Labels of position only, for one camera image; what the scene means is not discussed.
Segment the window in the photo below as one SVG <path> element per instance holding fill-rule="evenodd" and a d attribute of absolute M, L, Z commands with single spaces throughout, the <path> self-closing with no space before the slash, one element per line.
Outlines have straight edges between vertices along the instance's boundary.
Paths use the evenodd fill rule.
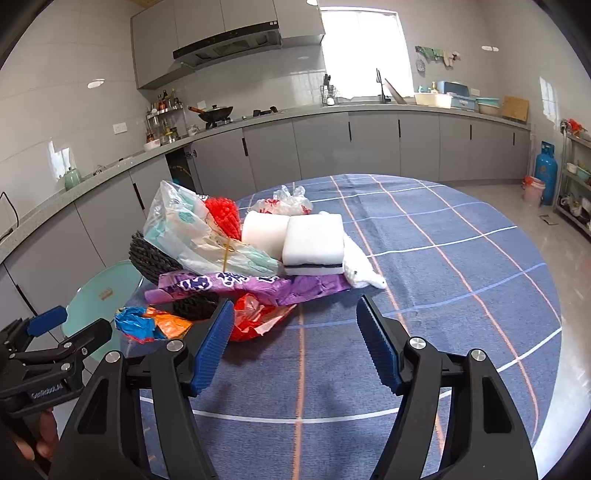
<path fill-rule="evenodd" d="M 341 96 L 380 94 L 376 68 L 400 95 L 413 94 L 410 59 L 396 12 L 352 7 L 324 7 L 321 11 L 326 71 Z"/>

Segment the blue container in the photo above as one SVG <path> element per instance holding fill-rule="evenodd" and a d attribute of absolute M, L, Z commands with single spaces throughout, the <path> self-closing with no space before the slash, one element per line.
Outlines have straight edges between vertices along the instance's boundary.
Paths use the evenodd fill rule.
<path fill-rule="evenodd" d="M 542 142 L 542 153 L 535 158 L 534 177 L 546 184 L 546 188 L 542 194 L 542 203 L 544 205 L 552 205 L 557 172 L 558 165 L 554 159 L 554 145 L 548 142 Z"/>

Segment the blue plaid tablecloth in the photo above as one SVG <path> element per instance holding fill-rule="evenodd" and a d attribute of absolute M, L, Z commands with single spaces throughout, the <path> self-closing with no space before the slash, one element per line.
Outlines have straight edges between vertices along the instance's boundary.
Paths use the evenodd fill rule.
<path fill-rule="evenodd" d="M 288 187 L 297 185 L 313 213 L 342 215 L 388 289 L 301 304 L 263 338 L 228 346 L 211 387 L 191 399 L 220 479 L 369 479 L 400 398 L 381 385 L 357 327 L 363 294 L 439 350 L 485 350 L 535 443 L 561 326 L 550 272 L 526 234 L 487 203 L 429 181 L 348 174 Z M 238 202 L 242 218 L 273 190 Z M 152 471 L 166 476 L 150 392 L 142 399 Z M 439 466 L 449 400 L 443 389 L 424 474 Z"/>

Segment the white bowl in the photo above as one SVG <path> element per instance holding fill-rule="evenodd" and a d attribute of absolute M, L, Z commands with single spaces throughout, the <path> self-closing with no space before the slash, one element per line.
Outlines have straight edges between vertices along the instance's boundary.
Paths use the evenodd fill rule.
<path fill-rule="evenodd" d="M 152 140 L 151 142 L 144 144 L 144 151 L 149 152 L 150 150 L 158 148 L 159 146 L 160 146 L 160 139 Z"/>

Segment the floor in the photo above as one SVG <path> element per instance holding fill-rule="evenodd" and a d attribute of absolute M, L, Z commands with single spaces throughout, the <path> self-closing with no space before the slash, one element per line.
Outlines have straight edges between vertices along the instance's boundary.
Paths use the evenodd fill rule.
<path fill-rule="evenodd" d="M 540 250 L 554 278 L 563 317 L 562 348 L 554 395 L 534 446 L 542 478 L 562 456 L 591 407 L 591 242 L 551 207 L 521 200 L 521 186 L 459 187 L 487 202 L 524 230 Z M 550 215 L 548 225 L 540 215 Z"/>

